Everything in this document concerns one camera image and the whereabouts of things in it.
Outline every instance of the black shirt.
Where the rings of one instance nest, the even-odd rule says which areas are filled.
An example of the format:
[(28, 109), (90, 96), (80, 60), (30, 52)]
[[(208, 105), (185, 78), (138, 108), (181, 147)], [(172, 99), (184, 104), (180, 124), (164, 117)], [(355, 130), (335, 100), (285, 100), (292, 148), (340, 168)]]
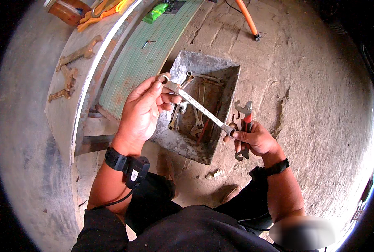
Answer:
[(283, 251), (245, 230), (232, 217), (189, 206), (152, 224), (129, 241), (124, 224), (108, 209), (85, 210), (75, 251)]

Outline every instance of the black pants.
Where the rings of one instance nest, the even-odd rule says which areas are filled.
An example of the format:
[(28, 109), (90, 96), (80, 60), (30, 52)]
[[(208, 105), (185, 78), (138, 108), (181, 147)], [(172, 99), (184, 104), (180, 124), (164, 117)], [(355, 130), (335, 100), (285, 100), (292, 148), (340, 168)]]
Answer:
[[(227, 214), (241, 222), (245, 227), (266, 229), (271, 223), (267, 207), (267, 180), (250, 183), (240, 193), (214, 210)], [(182, 207), (174, 203), (175, 186), (165, 177), (149, 173), (134, 190), (131, 202), (125, 214), (125, 223), (136, 235), (140, 235), (147, 227), (172, 214), (178, 213)]]

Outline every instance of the orange pole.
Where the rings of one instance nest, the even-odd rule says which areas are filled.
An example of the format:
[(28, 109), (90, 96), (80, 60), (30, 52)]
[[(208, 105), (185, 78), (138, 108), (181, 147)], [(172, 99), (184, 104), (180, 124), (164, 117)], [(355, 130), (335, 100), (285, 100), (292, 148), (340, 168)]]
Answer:
[(253, 19), (251, 19), (250, 13), (247, 10), (247, 8), (246, 8), (245, 4), (243, 3), (243, 1), (242, 0), (235, 0), (235, 2), (237, 3), (237, 5), (239, 6), (241, 12), (243, 13), (244, 18), (246, 19), (247, 24), (250, 27), (251, 33), (253, 33), (253, 35), (255, 35), (255, 36), (258, 35), (257, 28), (255, 27)]

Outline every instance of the concrete floor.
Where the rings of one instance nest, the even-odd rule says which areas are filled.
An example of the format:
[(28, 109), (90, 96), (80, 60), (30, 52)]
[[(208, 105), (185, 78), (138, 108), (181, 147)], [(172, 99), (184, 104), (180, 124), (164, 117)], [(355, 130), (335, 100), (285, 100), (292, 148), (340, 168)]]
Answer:
[[(34, 15), (37, 4), (30, 9)], [(260, 42), (251, 39), (243, 16), (225, 2), (205, 2), (166, 65), (171, 66), (181, 49), (240, 63), (236, 99), (253, 100), (255, 119), (284, 149), (302, 189), (306, 214), (329, 219), (341, 231), (374, 168), (374, 97), (367, 71), (351, 39), (333, 34), (308, 3), (251, 1), (248, 10), (258, 30), (267, 33)], [(46, 22), (42, 31), (52, 29), (53, 19), (46, 20), (44, 13), (39, 19)], [(25, 18), (18, 31), (29, 32), (30, 22)], [(64, 25), (56, 29), (62, 32), (60, 43), (52, 41), (48, 52), (61, 52), (70, 34)], [(0, 74), (0, 174), (15, 213), (39, 248), (67, 251), (82, 228), (104, 151), (79, 156), (72, 169), (60, 160), (42, 106), (59, 54), (46, 55), (41, 62), (14, 54), (21, 44), (33, 46), (30, 56), (45, 54), (43, 46), (34, 47), (49, 35), (27, 33), (8, 47)], [(245, 186), (248, 171), (262, 165), (253, 155), (236, 161), (233, 143), (220, 146), (209, 166), (169, 153), (180, 190), (177, 203), (217, 206), (230, 185)], [(165, 150), (150, 142), (144, 146), (153, 172), (159, 152)], [(223, 174), (205, 178), (216, 169)]]

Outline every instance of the wrist-mounted device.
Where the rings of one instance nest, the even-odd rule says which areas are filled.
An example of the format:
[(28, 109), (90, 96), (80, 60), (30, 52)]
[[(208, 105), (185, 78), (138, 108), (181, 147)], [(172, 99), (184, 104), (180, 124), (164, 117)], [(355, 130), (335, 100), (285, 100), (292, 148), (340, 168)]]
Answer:
[(111, 147), (107, 148), (104, 158), (104, 162), (109, 167), (116, 171), (122, 171), (126, 175), (125, 185), (130, 189), (134, 189), (139, 185), (151, 166), (148, 159), (144, 156), (124, 156)]
[(289, 161), (288, 159), (285, 159), (267, 169), (265, 167), (256, 166), (249, 172), (249, 175), (253, 180), (266, 179), (268, 176), (283, 172), (288, 167)]

